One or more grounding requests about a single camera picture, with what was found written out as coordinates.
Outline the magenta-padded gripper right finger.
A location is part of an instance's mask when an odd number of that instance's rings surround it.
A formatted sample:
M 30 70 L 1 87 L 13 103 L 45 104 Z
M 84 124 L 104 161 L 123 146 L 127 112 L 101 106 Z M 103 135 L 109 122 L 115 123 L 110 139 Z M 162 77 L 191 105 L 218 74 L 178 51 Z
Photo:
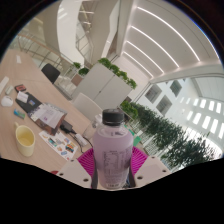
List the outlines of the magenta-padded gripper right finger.
M 132 188 L 140 188 L 157 181 L 171 171 L 156 156 L 148 156 L 146 153 L 134 147 L 130 160 L 129 183 Z

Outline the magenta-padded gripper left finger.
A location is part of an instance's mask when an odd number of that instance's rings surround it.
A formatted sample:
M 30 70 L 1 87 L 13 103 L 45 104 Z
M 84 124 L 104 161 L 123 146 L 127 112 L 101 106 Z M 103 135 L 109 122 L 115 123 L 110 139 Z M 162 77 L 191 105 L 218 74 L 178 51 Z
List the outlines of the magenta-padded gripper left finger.
M 84 188 L 96 189 L 98 175 L 93 149 L 89 149 L 76 159 L 68 161 L 57 176 Z

